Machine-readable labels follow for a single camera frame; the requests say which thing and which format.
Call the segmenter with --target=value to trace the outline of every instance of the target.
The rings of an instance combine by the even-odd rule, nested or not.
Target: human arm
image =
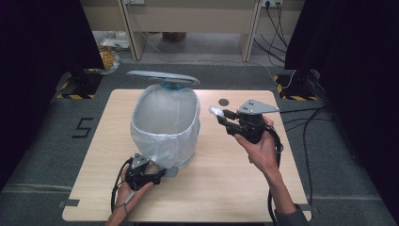
[[[125,182],[126,170],[127,168],[124,169],[122,174],[120,175],[121,184],[118,188],[118,197],[115,203],[114,212],[112,212],[112,214],[109,216],[105,226],[120,225],[127,217],[127,215],[133,211],[135,206],[140,201],[141,197],[143,197],[143,195],[153,186],[153,183],[145,184],[141,189],[135,191],[134,196],[131,200],[124,204],[126,199],[128,199],[128,197],[133,192],[129,185]]]
[[[263,116],[267,125],[273,126],[273,122]],[[279,166],[277,164],[277,153],[275,140],[266,131],[263,132],[262,139],[256,144],[247,141],[244,137],[234,135],[237,142],[247,151],[250,163],[253,163],[264,175],[270,187],[270,192],[276,206],[276,216],[296,216],[299,214],[301,219],[305,219],[302,211],[294,204],[291,195],[283,182]]]

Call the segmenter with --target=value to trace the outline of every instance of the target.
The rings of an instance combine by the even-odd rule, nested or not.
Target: wrist
[[[282,182],[282,176],[279,169],[268,169],[263,171],[263,175],[267,180],[269,186],[277,186]]]
[[[106,226],[119,226],[126,218],[126,213],[123,207],[114,209],[114,212],[109,216]]]

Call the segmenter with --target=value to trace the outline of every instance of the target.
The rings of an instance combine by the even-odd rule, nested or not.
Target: wall outlet
[[[270,2],[269,8],[277,8],[282,6],[282,0],[263,0],[262,7],[266,8],[266,2]]]

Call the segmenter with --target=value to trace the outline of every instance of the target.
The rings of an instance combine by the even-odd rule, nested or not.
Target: sleeve
[[[301,208],[296,204],[296,211],[292,214],[279,214],[275,210],[275,215],[279,226],[305,226],[310,225],[306,220]]]

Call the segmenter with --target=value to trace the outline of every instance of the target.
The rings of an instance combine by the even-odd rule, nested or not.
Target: plastic bag
[[[91,71],[100,74],[111,74],[120,66],[120,56],[115,50],[107,46],[99,46],[99,53],[103,61],[104,70],[92,69]]]
[[[152,85],[138,98],[131,136],[141,153],[159,167],[182,168],[196,149],[199,116],[200,100],[192,89]]]

